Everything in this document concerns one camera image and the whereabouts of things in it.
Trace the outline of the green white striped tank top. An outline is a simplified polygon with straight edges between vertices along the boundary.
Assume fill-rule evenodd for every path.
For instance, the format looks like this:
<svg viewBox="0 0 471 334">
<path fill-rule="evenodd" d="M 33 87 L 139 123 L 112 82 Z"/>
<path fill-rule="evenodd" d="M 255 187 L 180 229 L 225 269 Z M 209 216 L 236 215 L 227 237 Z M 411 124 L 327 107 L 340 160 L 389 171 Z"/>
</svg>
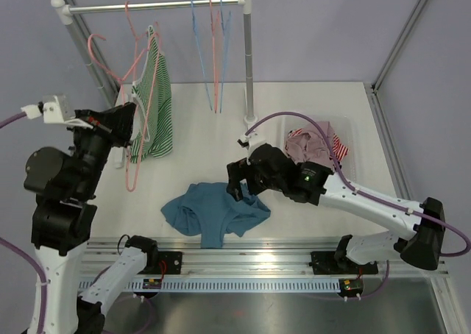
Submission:
<svg viewBox="0 0 471 334">
<path fill-rule="evenodd" d="M 160 50 L 156 26 L 147 28 L 150 50 L 141 76 L 132 84 L 132 98 L 138 105 L 139 127 L 130 148 L 130 162 L 138 158 L 160 158 L 173 149 L 172 94 L 165 54 Z"/>
</svg>

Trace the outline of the blue tank top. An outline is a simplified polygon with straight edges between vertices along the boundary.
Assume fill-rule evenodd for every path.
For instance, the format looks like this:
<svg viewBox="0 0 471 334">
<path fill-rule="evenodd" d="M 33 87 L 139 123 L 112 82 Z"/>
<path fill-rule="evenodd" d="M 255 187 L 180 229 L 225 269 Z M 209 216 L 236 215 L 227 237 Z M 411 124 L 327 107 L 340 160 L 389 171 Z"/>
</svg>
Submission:
<svg viewBox="0 0 471 334">
<path fill-rule="evenodd" d="M 162 208 L 166 222 L 186 236 L 201 237 L 203 249 L 221 249 L 226 234 L 242 237 L 269 219 L 271 210 L 241 185 L 242 200 L 236 201 L 223 182 L 191 184 L 181 196 Z"/>
</svg>

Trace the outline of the pink tank top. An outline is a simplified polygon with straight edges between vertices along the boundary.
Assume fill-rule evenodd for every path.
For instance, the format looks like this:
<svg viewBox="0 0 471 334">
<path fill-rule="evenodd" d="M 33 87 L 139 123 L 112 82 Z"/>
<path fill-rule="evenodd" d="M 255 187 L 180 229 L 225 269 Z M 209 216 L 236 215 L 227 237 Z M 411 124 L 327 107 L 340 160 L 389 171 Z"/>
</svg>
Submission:
<svg viewBox="0 0 471 334">
<path fill-rule="evenodd" d="M 285 139 L 284 151 L 295 163 L 313 162 L 334 170 L 330 150 L 313 124 L 291 130 Z"/>
</svg>

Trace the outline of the pink hanger with red top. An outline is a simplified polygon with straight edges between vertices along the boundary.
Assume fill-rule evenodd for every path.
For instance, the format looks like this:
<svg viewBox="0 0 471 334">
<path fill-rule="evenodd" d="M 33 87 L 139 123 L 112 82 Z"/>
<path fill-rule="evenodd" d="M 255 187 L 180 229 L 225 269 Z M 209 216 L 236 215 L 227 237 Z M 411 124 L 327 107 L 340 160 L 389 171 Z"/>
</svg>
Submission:
<svg viewBox="0 0 471 334">
<path fill-rule="evenodd" d="M 213 57 L 213 95 L 214 113 L 219 112 L 219 85 L 222 64 L 222 28 L 221 13 L 214 0 L 210 0 L 210 26 L 212 35 L 212 57 Z"/>
</svg>

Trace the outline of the red white striped tank top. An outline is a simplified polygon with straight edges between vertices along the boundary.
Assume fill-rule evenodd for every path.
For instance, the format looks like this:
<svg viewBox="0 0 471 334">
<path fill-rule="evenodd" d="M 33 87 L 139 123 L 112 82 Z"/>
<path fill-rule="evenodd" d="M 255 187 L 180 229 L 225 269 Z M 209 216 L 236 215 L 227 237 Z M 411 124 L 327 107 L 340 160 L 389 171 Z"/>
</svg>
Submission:
<svg viewBox="0 0 471 334">
<path fill-rule="evenodd" d="M 341 142 L 340 138 L 329 124 L 327 125 L 327 132 L 325 135 L 330 146 L 332 147 L 333 155 L 339 162 L 341 162 L 341 160 L 347 156 L 349 149 Z"/>
</svg>

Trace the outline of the blue hanger end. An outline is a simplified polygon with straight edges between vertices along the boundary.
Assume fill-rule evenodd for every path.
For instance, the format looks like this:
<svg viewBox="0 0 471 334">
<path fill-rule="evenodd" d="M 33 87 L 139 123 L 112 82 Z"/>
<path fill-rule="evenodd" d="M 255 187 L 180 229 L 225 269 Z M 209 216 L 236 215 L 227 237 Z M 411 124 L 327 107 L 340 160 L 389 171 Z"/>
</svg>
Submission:
<svg viewBox="0 0 471 334">
<path fill-rule="evenodd" d="M 221 31 L 222 31 L 222 41 L 223 41 L 223 55 L 222 55 L 222 69 L 221 75 L 219 78 L 220 91 L 219 91 L 219 112 L 222 112 L 223 107 L 223 93 L 224 93 L 224 81 L 227 71 L 227 61 L 228 61 L 228 51 L 229 51 L 229 40 L 230 40 L 230 29 L 232 23 L 232 12 L 229 11 L 227 17 L 224 16 L 224 8 L 222 1 L 220 1 L 220 22 L 221 22 Z"/>
</svg>

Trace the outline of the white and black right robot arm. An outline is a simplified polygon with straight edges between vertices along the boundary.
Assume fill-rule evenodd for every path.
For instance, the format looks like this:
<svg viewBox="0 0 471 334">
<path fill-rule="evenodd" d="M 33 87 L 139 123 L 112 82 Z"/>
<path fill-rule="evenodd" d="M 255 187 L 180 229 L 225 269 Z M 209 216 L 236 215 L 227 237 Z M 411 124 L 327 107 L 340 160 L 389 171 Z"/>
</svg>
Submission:
<svg viewBox="0 0 471 334">
<path fill-rule="evenodd" d="M 229 163 L 227 173 L 227 192 L 236 201 L 242 200 L 241 181 L 246 181 L 251 195 L 278 191 L 294 202 L 343 210 L 385 228 L 367 236 L 342 236 L 321 265 L 328 273 L 346 274 L 371 262 L 396 258 L 422 270 L 438 268 L 445 216 L 437 199 L 415 202 L 362 189 L 328 167 L 295 163 L 267 143 L 249 157 Z"/>
</svg>

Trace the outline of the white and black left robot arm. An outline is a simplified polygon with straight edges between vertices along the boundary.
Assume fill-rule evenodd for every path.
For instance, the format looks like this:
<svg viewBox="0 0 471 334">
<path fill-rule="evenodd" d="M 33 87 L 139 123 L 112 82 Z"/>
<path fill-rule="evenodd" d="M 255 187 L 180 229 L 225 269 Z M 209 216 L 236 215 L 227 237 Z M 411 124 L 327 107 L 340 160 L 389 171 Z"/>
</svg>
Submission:
<svg viewBox="0 0 471 334">
<path fill-rule="evenodd" d="M 36 197 L 31 242 L 38 259 L 30 333 L 100 333 L 126 284 L 158 267 L 156 241 L 135 235 L 91 287 L 79 290 L 97 211 L 92 200 L 111 150 L 130 144 L 135 110 L 131 102 L 101 112 L 72 110 L 59 97 L 35 109 L 47 124 L 65 125 L 73 144 L 68 153 L 43 147 L 26 162 L 24 188 Z"/>
</svg>

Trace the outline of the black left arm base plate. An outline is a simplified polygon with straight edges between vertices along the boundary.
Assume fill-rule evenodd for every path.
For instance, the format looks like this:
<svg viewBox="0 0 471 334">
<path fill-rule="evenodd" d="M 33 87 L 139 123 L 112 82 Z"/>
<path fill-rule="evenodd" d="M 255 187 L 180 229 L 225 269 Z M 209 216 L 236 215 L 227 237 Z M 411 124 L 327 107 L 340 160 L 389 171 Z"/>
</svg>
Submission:
<svg viewBox="0 0 471 334">
<path fill-rule="evenodd" d="M 183 264 L 182 252 L 176 251 L 159 251 L 156 261 L 143 270 L 143 274 L 162 274 L 164 275 L 179 275 L 181 274 Z"/>
</svg>

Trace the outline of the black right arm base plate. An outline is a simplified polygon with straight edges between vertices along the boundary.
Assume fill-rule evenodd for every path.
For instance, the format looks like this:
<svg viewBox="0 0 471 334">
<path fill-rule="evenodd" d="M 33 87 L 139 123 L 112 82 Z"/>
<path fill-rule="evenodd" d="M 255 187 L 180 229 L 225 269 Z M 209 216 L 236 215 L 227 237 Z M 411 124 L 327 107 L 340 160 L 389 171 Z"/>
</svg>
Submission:
<svg viewBox="0 0 471 334">
<path fill-rule="evenodd" d="M 376 275 L 376 262 L 358 265 L 346 257 L 336 257 L 334 251 L 314 251 L 309 266 L 315 275 Z"/>
</svg>

